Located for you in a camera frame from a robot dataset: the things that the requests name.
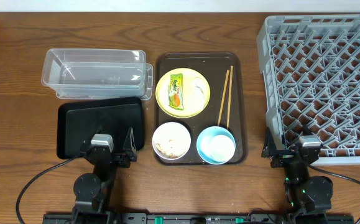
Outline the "white bowl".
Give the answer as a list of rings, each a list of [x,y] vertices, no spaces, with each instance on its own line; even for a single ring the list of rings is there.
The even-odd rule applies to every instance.
[[[155,147],[155,144],[159,141],[164,141],[164,140],[169,140],[169,139],[173,139],[176,140],[179,145],[182,146],[183,149],[183,154],[178,157],[178,158],[168,158],[168,157],[164,157]],[[188,129],[180,124],[180,123],[176,123],[176,122],[168,122],[168,123],[164,123],[161,124],[153,133],[152,136],[152,147],[154,149],[154,152],[158,155],[159,158],[161,159],[166,159],[166,160],[177,160],[181,157],[183,157],[189,150],[190,146],[191,146],[191,135],[190,132],[188,131]]]

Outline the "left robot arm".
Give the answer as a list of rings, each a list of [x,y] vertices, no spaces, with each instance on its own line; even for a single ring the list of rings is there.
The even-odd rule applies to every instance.
[[[121,215],[109,209],[109,201],[117,169],[128,168],[137,160],[133,129],[128,129],[118,152],[114,151],[111,135],[97,133],[90,142],[82,144],[81,156],[94,165],[94,169],[79,176],[74,183],[76,199],[70,223],[121,223]]]

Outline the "rice food scraps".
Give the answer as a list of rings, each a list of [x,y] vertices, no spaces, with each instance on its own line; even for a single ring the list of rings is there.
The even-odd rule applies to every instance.
[[[178,158],[183,154],[182,146],[173,139],[159,141],[155,147],[164,157],[171,159]]]

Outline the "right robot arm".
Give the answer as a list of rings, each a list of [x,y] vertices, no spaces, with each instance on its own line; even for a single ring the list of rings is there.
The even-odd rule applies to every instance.
[[[267,129],[261,156],[270,158],[272,168],[285,171],[285,195],[292,209],[277,216],[274,223],[328,223],[333,182],[324,176],[310,176],[308,166],[319,159],[323,147],[319,138],[306,128],[288,150],[278,150]]]

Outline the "light blue bowl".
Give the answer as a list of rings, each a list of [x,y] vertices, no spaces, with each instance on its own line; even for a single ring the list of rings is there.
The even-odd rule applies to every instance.
[[[220,126],[212,126],[212,127],[204,129],[197,138],[196,150],[197,150],[199,156],[205,162],[207,162],[209,164],[213,164],[213,165],[221,165],[221,164],[228,162],[228,161],[217,162],[214,159],[212,159],[210,156],[209,143],[210,143],[210,140],[217,135],[225,135],[225,136],[230,137],[232,139],[233,143],[235,143],[235,151],[236,151],[235,138],[227,129],[222,128]]]

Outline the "green snack wrapper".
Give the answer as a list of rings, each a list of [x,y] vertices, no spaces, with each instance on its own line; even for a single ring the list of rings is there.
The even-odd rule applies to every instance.
[[[169,106],[175,110],[183,110],[183,74],[171,74],[168,85]]]

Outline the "small white cup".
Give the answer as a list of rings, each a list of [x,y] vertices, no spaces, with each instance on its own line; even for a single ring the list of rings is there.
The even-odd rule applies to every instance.
[[[225,135],[217,135],[209,143],[210,156],[217,162],[226,162],[233,157],[235,143]]]

